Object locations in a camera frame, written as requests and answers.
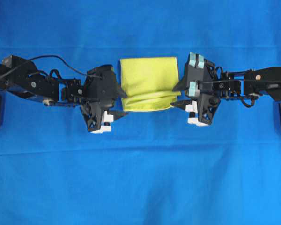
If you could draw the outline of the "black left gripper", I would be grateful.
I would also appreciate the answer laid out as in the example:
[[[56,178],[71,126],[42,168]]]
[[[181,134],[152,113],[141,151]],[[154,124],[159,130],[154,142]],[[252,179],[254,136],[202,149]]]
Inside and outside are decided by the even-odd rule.
[[[111,131],[111,123],[125,117],[129,112],[109,110],[115,105],[118,95],[127,98],[128,95],[117,87],[117,79],[112,65],[96,67],[87,73],[83,86],[83,104],[81,113],[87,125],[87,130],[93,134]]]

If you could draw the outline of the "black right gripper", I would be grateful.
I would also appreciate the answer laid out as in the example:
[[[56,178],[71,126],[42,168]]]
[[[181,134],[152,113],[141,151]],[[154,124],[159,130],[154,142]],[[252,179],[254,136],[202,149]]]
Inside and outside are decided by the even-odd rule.
[[[190,100],[172,102],[171,106],[189,113],[188,123],[196,126],[209,126],[219,106],[220,100],[214,96],[213,81],[215,64],[200,54],[189,53],[185,75],[172,91],[186,90]]]

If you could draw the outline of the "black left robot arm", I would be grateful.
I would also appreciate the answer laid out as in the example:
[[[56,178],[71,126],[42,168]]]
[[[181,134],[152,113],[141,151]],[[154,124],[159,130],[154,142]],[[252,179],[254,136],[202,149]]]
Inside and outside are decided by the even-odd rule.
[[[128,114],[113,110],[117,99],[127,94],[118,84],[112,65],[93,68],[81,82],[62,78],[57,69],[49,73],[39,70],[33,61],[10,55],[0,63],[0,124],[4,91],[45,106],[78,106],[87,130],[93,134],[110,132],[111,123]]]

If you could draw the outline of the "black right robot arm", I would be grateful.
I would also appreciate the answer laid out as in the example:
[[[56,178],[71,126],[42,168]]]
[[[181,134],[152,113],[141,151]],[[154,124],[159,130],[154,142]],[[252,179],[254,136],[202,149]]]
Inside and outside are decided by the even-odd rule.
[[[173,91],[184,91],[188,97],[171,106],[188,112],[189,124],[209,126],[223,99],[239,100],[247,108],[263,95],[281,102],[281,67],[224,72],[202,55],[190,53],[184,75]]]

